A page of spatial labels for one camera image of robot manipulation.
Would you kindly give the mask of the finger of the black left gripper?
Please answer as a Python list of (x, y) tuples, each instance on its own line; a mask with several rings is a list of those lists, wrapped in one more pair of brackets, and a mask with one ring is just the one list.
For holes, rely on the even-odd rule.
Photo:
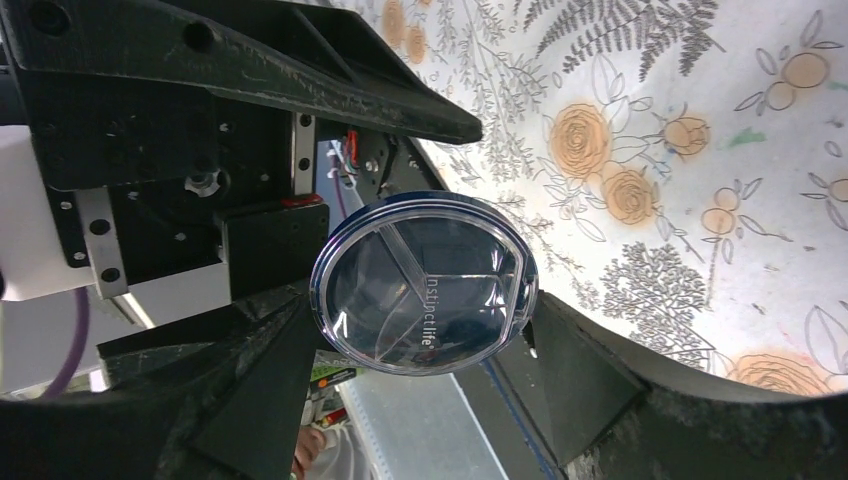
[(32, 72), (202, 87), (216, 96), (448, 144), (481, 121), (428, 88), (362, 17), (286, 1), (5, 1)]

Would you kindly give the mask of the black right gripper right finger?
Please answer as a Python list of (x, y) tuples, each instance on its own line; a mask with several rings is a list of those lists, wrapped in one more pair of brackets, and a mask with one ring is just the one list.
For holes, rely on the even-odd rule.
[(493, 360), (550, 479), (843, 479), (847, 398), (803, 397), (684, 366), (551, 294)]

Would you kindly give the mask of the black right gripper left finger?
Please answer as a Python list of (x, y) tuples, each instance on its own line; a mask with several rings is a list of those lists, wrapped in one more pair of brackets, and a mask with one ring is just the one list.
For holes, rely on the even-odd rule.
[(1, 475), (284, 479), (326, 348), (299, 291), (103, 343), (107, 390), (2, 403)]

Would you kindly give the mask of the round clear blue pill case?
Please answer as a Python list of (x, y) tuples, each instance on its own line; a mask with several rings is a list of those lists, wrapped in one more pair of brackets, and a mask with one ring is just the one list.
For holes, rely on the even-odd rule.
[(331, 233), (309, 282), (328, 342), (384, 373), (432, 376), (501, 351), (530, 320), (533, 253), (494, 206), (446, 191), (390, 196)]

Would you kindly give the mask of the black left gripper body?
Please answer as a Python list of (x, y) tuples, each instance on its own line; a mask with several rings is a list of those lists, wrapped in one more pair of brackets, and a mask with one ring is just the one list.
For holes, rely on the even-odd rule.
[(244, 298), (306, 278), (328, 235), (317, 145), (398, 135), (189, 85), (1, 70), (1, 128), (30, 130), (68, 266), (103, 297), (223, 264)]

